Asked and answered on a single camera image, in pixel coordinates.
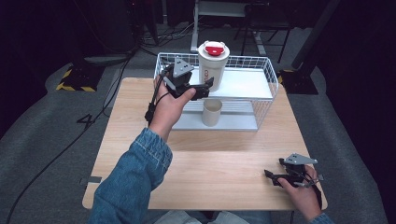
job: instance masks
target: chair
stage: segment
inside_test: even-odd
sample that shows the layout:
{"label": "chair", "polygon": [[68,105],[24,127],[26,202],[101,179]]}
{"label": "chair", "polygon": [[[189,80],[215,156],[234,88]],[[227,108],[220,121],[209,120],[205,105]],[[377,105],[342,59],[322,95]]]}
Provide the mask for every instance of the chair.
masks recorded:
{"label": "chair", "polygon": [[[244,42],[242,44],[241,56],[244,55],[245,45],[247,43],[248,31],[254,32],[256,35],[260,35],[260,32],[273,32],[271,37],[264,43],[263,46],[282,46],[279,58],[277,60],[280,63],[282,59],[283,51],[288,41],[290,33],[290,23],[285,11],[281,6],[275,5],[271,2],[266,3],[250,3],[245,6],[245,19],[242,23],[245,28]],[[242,26],[238,29],[234,39],[238,37]],[[283,44],[269,43],[278,31],[286,31],[286,36]]]}

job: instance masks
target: small white cup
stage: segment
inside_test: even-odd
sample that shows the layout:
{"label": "small white cup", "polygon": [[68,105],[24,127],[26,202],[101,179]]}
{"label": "small white cup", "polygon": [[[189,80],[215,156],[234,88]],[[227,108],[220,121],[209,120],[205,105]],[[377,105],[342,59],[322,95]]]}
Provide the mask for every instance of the small white cup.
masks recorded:
{"label": "small white cup", "polygon": [[204,111],[202,113],[202,122],[208,127],[213,127],[219,122],[222,108],[221,100],[206,99],[204,100]]}
{"label": "small white cup", "polygon": [[223,42],[206,41],[198,48],[199,78],[203,83],[214,78],[210,91],[219,89],[230,50]]}

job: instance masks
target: red cup lid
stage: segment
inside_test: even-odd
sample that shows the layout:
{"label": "red cup lid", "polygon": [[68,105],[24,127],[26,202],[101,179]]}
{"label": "red cup lid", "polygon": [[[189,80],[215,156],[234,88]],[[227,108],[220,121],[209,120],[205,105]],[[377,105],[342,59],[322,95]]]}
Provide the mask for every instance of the red cup lid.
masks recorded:
{"label": "red cup lid", "polygon": [[205,51],[211,56],[220,56],[220,54],[224,52],[224,44],[214,41],[206,42]]}

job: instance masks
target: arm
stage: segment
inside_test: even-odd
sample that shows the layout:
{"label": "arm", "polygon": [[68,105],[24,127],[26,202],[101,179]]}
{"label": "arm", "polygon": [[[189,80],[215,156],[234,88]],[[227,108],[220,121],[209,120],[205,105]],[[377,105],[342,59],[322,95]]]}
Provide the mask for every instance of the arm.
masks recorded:
{"label": "arm", "polygon": [[[317,172],[310,166],[305,166],[306,172],[313,178],[318,178]],[[304,218],[310,223],[333,223],[326,214],[320,210],[317,195],[312,188],[293,187],[286,179],[279,178],[279,183],[291,197],[297,209],[303,213]]]}
{"label": "arm", "polygon": [[[164,94],[162,83],[158,96]],[[96,190],[89,223],[141,223],[149,195],[163,182],[172,160],[166,145],[169,133],[194,94],[195,89],[190,89],[177,99],[170,94],[161,99],[148,129],[137,136]]]}

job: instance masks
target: sleeve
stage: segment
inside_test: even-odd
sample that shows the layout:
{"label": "sleeve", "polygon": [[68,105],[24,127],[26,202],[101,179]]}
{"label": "sleeve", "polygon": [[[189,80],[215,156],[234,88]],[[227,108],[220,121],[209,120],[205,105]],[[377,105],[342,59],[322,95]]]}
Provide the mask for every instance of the sleeve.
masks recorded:
{"label": "sleeve", "polygon": [[309,224],[334,224],[334,222],[325,213],[322,213],[310,221]]}
{"label": "sleeve", "polygon": [[141,223],[171,160],[169,146],[145,128],[96,190],[89,223]]}

